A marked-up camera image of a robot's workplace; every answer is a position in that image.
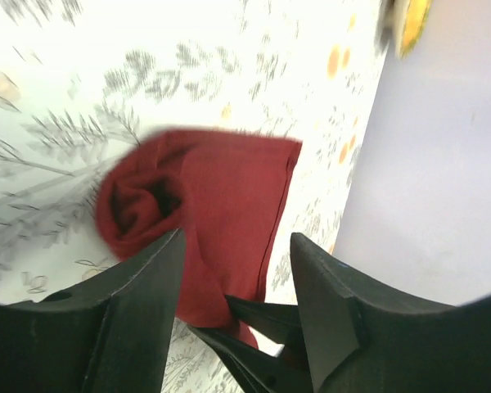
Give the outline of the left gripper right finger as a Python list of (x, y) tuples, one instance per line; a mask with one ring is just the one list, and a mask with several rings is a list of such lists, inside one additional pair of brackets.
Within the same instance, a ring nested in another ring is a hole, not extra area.
[(491, 295), (422, 299), (300, 233), (291, 267), (316, 392), (491, 392)]

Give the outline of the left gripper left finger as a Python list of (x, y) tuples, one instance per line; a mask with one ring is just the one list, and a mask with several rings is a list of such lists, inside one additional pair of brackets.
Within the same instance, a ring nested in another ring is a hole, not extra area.
[(158, 392), (187, 242), (166, 233), (40, 302), (0, 305), (0, 392)]

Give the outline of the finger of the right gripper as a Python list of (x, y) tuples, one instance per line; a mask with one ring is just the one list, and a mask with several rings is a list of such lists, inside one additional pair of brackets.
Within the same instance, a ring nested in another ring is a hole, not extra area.
[(191, 327), (220, 358), (244, 392), (310, 392), (307, 359), (284, 347), (277, 356), (211, 328)]
[(297, 305), (283, 305), (226, 296), (232, 314), (271, 341), (290, 348), (304, 348)]

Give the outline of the dark red cloth napkin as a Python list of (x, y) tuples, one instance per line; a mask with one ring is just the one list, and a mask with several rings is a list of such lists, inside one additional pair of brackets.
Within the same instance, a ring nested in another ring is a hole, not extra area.
[(176, 315), (255, 346), (229, 296), (263, 301), (300, 141), (201, 129), (146, 139), (105, 176), (96, 225), (119, 260), (169, 231), (187, 239)]

